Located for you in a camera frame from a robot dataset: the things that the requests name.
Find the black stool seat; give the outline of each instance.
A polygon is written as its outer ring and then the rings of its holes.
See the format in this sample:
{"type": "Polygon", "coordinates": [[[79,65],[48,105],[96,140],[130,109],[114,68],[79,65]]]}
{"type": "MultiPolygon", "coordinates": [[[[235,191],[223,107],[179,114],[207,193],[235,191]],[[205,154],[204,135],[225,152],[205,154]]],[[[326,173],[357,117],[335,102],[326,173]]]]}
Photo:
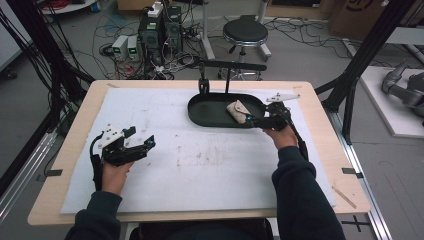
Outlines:
{"type": "Polygon", "coordinates": [[[268,29],[249,19],[237,19],[224,25],[224,38],[230,43],[244,47],[258,47],[268,38],[268,29]]]}

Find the black oval tray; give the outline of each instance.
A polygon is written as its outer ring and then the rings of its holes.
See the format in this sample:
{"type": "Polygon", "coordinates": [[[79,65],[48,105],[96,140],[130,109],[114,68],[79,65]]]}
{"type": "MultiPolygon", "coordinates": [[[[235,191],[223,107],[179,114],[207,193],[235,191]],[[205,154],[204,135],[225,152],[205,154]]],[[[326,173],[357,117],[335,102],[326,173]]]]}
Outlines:
{"type": "Polygon", "coordinates": [[[203,127],[252,128],[250,123],[240,124],[227,111],[227,106],[239,100],[255,117],[265,116],[262,101],[255,96],[239,93],[197,94],[188,102],[188,116],[203,127]]]}

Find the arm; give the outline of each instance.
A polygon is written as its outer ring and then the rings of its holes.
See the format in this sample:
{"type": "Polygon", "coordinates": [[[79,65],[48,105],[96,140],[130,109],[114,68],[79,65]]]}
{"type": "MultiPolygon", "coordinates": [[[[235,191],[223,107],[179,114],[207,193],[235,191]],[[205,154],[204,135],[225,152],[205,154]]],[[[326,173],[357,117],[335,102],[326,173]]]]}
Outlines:
{"type": "Polygon", "coordinates": [[[278,149],[278,168],[272,181],[281,238],[345,239],[333,209],[315,181],[315,167],[300,155],[293,131],[289,127],[280,132],[264,131],[278,149]]]}
{"type": "Polygon", "coordinates": [[[66,235],[66,240],[76,239],[119,239],[121,223],[116,219],[122,198],[122,188],[134,163],[115,167],[108,163],[103,166],[102,191],[94,192],[87,209],[75,216],[75,225],[66,235]]]}

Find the sleeve cuff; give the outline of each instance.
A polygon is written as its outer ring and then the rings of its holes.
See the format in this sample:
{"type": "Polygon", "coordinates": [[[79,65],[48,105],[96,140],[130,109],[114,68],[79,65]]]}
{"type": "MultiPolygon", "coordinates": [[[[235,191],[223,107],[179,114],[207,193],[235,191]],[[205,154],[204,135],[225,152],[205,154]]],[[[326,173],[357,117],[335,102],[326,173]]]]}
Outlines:
{"type": "Polygon", "coordinates": [[[87,210],[116,217],[122,198],[110,192],[97,191],[91,195],[87,210]]]}
{"type": "Polygon", "coordinates": [[[284,147],[278,150],[278,166],[288,161],[305,160],[296,146],[284,147]]]}

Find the white paper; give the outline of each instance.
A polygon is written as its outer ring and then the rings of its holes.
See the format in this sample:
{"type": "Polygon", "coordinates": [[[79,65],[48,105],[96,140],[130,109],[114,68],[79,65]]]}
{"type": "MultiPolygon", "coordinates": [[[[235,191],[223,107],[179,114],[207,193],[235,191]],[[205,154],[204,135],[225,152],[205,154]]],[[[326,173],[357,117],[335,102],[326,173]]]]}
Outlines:
{"type": "MultiPolygon", "coordinates": [[[[232,92],[251,94],[266,103],[277,89],[232,92]]],[[[89,147],[107,124],[118,129],[135,126],[137,132],[129,138],[129,146],[143,144],[151,135],[156,141],[148,156],[137,161],[128,173],[119,212],[276,208],[271,175],[278,156],[272,139],[261,129],[194,124],[188,117],[187,104],[197,93],[193,89],[111,88],[76,163],[61,213],[76,213],[87,206],[95,190],[89,147]]],[[[335,206],[297,100],[284,103],[307,143],[317,182],[335,206]]]]}

